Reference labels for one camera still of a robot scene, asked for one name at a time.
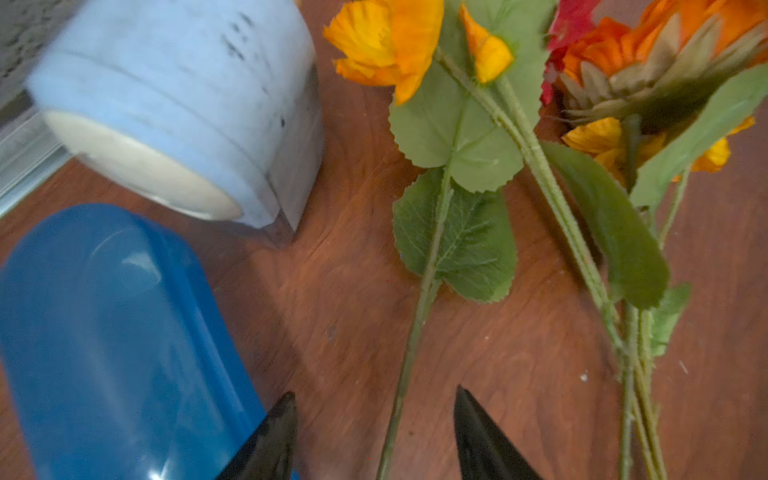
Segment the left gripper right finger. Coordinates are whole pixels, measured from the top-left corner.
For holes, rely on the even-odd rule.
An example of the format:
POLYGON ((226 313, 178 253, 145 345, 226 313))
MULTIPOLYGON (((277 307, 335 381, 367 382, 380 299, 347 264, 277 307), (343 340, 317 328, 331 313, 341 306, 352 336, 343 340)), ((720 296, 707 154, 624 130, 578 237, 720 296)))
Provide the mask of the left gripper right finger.
POLYGON ((459 385, 454 431, 461 478, 542 480, 469 390, 459 385))

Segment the orange sunflower stem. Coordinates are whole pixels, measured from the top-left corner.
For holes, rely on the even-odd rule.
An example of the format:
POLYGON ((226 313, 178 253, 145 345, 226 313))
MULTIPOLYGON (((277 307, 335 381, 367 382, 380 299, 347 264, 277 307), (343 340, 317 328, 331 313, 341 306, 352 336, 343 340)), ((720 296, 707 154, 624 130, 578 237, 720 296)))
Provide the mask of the orange sunflower stem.
POLYGON ((621 344, 660 356, 690 296, 672 286, 656 212, 694 172, 728 162, 767 96, 763 1, 655 1, 568 44, 569 129, 544 149, 609 262, 598 307, 621 344))

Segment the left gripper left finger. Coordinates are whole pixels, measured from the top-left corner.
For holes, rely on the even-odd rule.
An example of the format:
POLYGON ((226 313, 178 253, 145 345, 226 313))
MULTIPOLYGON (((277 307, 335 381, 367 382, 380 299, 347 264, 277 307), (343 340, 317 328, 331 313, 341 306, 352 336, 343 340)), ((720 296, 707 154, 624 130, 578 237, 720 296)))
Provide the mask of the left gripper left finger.
POLYGON ((286 392, 216 480, 292 479, 297 432, 295 394, 286 392))

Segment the red sunflower stem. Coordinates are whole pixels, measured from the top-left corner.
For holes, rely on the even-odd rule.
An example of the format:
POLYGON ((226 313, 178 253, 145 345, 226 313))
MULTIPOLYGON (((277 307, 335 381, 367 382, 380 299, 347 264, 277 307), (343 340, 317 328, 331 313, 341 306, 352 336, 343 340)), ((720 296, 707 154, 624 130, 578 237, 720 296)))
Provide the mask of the red sunflower stem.
POLYGON ((557 2, 554 19, 548 30, 549 57, 540 96, 544 106, 552 101, 553 84, 557 74, 564 68, 563 59, 567 48, 594 27, 593 11, 600 3, 600 0, 559 0, 557 2))

